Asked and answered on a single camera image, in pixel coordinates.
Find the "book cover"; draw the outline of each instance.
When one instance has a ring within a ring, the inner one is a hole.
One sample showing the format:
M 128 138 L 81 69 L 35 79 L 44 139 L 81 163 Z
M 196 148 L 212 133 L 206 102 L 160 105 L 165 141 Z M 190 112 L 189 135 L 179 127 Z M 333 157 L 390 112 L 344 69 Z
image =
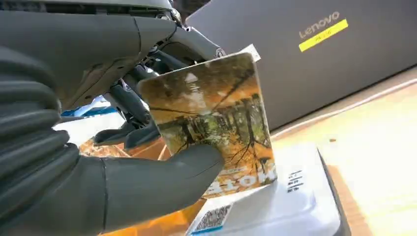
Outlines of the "book cover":
M 253 189 L 276 179 L 251 54 L 234 54 L 173 71 L 143 80 L 139 87 L 171 154 L 201 143 L 222 153 L 224 170 L 204 198 Z

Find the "white paper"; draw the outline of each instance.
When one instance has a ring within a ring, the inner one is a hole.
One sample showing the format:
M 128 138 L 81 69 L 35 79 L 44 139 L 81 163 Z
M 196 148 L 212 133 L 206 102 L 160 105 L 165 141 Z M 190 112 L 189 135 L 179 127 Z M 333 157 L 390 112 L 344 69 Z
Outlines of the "white paper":
M 241 53 L 250 53 L 252 54 L 253 60 L 255 62 L 259 61 L 261 59 L 261 56 L 259 55 L 258 51 L 256 51 L 255 46 L 253 44 L 247 46 L 246 48 L 242 49 L 240 51 Z

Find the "qr code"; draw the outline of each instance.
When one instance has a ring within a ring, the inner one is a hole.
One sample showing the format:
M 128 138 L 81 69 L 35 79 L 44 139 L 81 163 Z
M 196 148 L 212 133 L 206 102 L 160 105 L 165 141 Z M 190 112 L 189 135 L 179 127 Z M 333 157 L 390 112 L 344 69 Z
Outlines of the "qr code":
M 227 205 L 208 211 L 201 219 L 195 229 L 195 232 L 212 228 L 220 228 L 226 220 L 226 216 L 228 215 L 231 207 L 232 205 Z

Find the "yellow label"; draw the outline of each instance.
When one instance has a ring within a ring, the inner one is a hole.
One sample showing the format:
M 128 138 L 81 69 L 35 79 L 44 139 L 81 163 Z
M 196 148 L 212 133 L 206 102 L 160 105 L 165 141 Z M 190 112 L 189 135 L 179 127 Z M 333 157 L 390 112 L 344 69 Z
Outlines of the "yellow label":
M 338 32 L 342 31 L 343 29 L 347 28 L 348 21 L 346 19 L 340 21 L 339 23 L 335 24 L 334 26 L 331 26 L 324 30 L 323 32 L 317 34 L 316 36 L 309 38 L 308 40 L 300 43 L 299 47 L 302 52 L 305 50 L 313 47 L 314 45 L 322 42 L 323 40 L 326 40 L 333 35 L 337 34 Z

